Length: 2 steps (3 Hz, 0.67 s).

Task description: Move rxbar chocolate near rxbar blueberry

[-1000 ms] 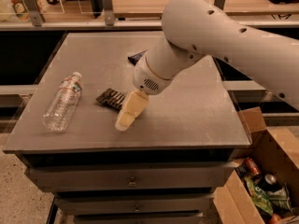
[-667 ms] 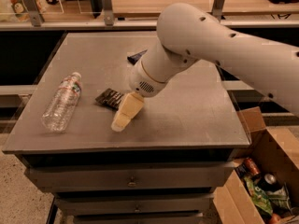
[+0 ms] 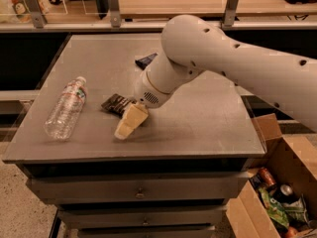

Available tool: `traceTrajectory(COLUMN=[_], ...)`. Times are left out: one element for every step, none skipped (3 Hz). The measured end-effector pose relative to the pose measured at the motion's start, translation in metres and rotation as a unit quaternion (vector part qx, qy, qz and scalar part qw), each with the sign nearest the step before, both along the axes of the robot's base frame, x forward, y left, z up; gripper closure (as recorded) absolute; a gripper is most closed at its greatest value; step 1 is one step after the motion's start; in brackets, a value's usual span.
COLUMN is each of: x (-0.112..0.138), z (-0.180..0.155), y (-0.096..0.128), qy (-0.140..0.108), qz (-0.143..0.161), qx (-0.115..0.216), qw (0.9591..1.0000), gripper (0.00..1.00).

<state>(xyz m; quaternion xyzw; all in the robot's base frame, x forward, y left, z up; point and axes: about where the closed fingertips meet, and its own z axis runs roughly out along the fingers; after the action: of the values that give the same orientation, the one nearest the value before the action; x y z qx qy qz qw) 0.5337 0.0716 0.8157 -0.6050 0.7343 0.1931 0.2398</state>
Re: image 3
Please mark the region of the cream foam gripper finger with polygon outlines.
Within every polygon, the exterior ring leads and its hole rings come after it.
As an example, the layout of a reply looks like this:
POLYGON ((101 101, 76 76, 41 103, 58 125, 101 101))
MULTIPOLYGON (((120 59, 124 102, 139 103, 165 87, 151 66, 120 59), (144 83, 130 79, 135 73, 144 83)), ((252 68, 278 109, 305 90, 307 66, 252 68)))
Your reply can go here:
POLYGON ((140 103, 131 104, 124 112, 115 131, 115 137, 127 139, 149 116, 148 108, 140 103))

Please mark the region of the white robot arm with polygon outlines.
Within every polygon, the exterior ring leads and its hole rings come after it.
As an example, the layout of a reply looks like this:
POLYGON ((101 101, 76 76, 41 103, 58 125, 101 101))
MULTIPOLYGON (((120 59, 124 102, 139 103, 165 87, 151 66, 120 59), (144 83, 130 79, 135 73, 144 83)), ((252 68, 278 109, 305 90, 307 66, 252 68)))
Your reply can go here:
POLYGON ((317 60, 241 43, 198 17, 169 20, 161 49, 137 79, 136 102, 115 137, 128 138, 181 85, 204 71, 219 73, 311 130, 317 129, 317 60))

